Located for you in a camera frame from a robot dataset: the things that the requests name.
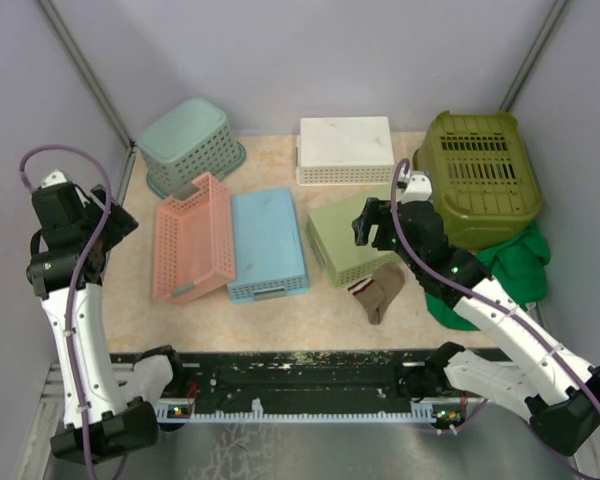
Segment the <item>pale green basket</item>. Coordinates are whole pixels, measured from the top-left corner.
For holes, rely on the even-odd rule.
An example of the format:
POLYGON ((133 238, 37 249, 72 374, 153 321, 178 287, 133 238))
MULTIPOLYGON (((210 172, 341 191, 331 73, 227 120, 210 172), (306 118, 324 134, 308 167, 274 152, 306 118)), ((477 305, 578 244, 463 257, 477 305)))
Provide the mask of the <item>pale green basket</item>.
POLYGON ((391 251, 378 251, 369 244, 357 246, 352 222, 371 197, 387 200, 387 185, 336 201, 309 213, 306 232, 325 277, 334 288, 348 287, 372 276, 387 263, 399 263, 391 251))

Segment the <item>white perforated basket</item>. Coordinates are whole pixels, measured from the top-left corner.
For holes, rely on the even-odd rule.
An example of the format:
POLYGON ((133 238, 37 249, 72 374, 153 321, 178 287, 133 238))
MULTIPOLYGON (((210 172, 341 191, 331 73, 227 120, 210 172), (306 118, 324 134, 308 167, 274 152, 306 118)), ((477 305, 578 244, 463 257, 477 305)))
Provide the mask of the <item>white perforated basket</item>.
POLYGON ((380 185, 394 170, 386 116, 306 117, 296 140, 296 181, 302 186, 380 185))

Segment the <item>large olive green basket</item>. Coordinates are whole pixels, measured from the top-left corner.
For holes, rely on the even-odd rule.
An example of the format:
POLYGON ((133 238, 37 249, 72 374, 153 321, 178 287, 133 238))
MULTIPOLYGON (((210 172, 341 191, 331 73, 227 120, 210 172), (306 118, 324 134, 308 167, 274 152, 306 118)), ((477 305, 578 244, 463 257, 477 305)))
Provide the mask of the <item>large olive green basket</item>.
POLYGON ((413 156, 431 181, 434 208, 452 244, 481 251, 521 233, 543 198, 517 119, 440 113, 413 156))

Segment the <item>pink tray basket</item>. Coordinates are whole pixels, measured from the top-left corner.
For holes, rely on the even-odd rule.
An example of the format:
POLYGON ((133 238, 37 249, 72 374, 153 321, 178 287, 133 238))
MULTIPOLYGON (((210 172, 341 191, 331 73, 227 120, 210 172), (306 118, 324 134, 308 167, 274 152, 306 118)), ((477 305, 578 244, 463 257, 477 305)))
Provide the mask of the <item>pink tray basket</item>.
POLYGON ((231 194, 211 173, 155 211, 152 297, 185 304, 236 278, 231 194))

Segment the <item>teal lattice basket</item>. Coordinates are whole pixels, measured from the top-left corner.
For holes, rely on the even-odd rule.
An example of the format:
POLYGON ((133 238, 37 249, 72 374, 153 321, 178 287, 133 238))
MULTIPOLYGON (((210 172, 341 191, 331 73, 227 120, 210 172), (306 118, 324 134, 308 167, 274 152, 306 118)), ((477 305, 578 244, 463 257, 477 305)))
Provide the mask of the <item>teal lattice basket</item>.
POLYGON ((166 198, 203 173, 222 180, 246 159, 229 119, 204 98, 191 98, 173 108, 137 139, 149 188, 166 198))

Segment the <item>light blue tray basket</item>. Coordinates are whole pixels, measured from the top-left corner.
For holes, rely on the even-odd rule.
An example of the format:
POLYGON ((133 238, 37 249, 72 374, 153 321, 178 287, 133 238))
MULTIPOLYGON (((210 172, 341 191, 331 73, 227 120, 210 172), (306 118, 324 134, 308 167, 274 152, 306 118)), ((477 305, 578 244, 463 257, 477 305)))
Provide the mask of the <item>light blue tray basket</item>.
POLYGON ((305 293, 309 274, 296 208, 287 187, 231 197, 236 278, 227 286, 235 304, 305 293))

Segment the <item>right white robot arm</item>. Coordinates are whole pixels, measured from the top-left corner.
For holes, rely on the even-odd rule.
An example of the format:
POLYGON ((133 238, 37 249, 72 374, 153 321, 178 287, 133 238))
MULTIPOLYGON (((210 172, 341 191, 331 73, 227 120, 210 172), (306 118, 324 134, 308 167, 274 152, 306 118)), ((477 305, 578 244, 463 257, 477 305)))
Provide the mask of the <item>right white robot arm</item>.
POLYGON ((371 197, 352 228, 357 245, 398 254, 426 293, 487 334, 514 364, 505 368, 446 342, 402 377, 405 393, 475 393, 518 415, 555 452, 575 454, 600 426, 600 366, 549 335, 486 265, 452 245, 431 203, 371 197))

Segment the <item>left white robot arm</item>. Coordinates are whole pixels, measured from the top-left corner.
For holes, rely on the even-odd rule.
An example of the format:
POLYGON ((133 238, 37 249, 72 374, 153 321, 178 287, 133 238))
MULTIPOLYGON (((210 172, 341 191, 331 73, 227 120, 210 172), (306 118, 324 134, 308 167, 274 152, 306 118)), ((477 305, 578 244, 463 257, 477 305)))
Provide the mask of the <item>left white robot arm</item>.
POLYGON ((102 321, 106 255, 138 223, 103 186, 85 193, 59 173, 33 191, 32 205, 40 228, 26 277, 52 329, 64 387, 64 429, 51 438, 51 452, 87 465, 151 447, 155 406, 162 394, 181 394, 188 373, 166 345, 141 354, 120 384, 102 321))

